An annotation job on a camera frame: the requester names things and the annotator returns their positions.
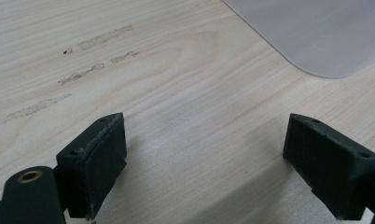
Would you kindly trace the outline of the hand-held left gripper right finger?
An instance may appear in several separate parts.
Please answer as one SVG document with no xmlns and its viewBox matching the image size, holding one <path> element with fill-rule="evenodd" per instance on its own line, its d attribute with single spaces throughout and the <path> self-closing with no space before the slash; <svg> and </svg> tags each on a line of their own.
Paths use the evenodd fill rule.
<svg viewBox="0 0 375 224">
<path fill-rule="evenodd" d="M 283 157 L 338 220 L 375 219 L 375 153 L 318 119 L 289 117 Z"/>
</svg>

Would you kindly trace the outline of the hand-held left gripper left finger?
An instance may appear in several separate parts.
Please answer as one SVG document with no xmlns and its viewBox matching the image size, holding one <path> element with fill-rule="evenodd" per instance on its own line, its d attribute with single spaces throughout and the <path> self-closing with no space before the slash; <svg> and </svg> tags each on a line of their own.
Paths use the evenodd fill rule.
<svg viewBox="0 0 375 224">
<path fill-rule="evenodd" d="M 95 120 L 57 156 L 56 179 L 62 207 L 74 218 L 94 219 L 126 166 L 124 118 Z"/>
</svg>

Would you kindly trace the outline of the clear plastic storage box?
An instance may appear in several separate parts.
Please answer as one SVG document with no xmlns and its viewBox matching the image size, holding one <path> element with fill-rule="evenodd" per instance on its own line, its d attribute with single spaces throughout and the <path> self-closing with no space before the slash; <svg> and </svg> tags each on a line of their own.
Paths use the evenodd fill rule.
<svg viewBox="0 0 375 224">
<path fill-rule="evenodd" d="M 348 77 L 375 61 L 375 0 L 223 0 L 290 63 Z"/>
</svg>

